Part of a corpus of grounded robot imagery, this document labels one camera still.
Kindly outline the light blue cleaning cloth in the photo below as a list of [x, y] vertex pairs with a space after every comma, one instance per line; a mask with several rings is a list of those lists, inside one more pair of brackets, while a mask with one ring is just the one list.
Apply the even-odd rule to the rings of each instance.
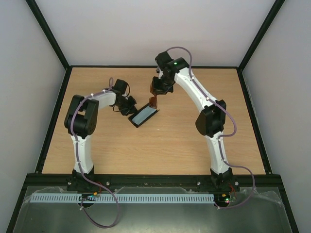
[[139, 125], [154, 112], [156, 112], [156, 109], [147, 105], [146, 107], [142, 108], [142, 110], [133, 118], [133, 122]]

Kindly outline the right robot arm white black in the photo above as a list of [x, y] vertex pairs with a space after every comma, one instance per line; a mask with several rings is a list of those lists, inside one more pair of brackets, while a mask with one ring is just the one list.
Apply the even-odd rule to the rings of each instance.
[[173, 92], [173, 85], [178, 84], [196, 105], [199, 116], [195, 122], [197, 131], [207, 140], [211, 159], [211, 183], [217, 190], [223, 190], [232, 179], [233, 172], [227, 165], [224, 150], [224, 124], [226, 103], [217, 100], [199, 82], [190, 65], [184, 58], [173, 59], [167, 51], [159, 53], [155, 61], [159, 76], [153, 77], [149, 106], [157, 108], [157, 96]]

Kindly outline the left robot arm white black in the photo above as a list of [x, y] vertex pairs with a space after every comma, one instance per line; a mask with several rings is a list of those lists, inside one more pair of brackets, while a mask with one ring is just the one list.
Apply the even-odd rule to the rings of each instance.
[[95, 167], [91, 155], [91, 139], [97, 126], [99, 110], [118, 107], [118, 112], [128, 116], [137, 112], [136, 100], [130, 96], [130, 86], [124, 81], [109, 79], [109, 87], [88, 96], [74, 95], [65, 117], [64, 125], [74, 146], [75, 164], [68, 179], [70, 191], [93, 191], [100, 188], [95, 182]]

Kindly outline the brown sunglasses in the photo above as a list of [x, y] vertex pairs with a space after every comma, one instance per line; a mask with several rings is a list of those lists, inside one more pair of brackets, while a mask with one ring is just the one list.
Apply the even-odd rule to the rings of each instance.
[[151, 108], [157, 109], [157, 90], [154, 88], [153, 83], [150, 85], [150, 93], [152, 96], [149, 98], [148, 104]]

